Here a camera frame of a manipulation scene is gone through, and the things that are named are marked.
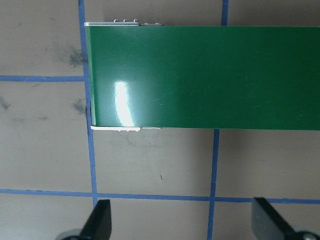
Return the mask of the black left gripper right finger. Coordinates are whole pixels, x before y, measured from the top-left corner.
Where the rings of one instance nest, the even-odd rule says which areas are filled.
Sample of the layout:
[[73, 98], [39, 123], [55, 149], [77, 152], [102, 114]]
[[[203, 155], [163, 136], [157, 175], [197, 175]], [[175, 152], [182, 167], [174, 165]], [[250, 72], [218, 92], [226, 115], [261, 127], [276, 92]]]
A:
[[290, 240], [296, 231], [263, 197], [251, 205], [251, 229], [257, 240]]

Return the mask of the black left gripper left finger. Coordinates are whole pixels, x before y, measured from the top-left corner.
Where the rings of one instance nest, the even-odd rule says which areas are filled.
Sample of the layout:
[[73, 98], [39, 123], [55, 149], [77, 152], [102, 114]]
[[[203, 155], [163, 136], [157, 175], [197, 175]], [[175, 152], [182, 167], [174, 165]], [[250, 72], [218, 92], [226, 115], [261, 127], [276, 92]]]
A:
[[109, 199], [99, 200], [79, 236], [82, 240], [109, 240], [111, 233], [111, 202]]

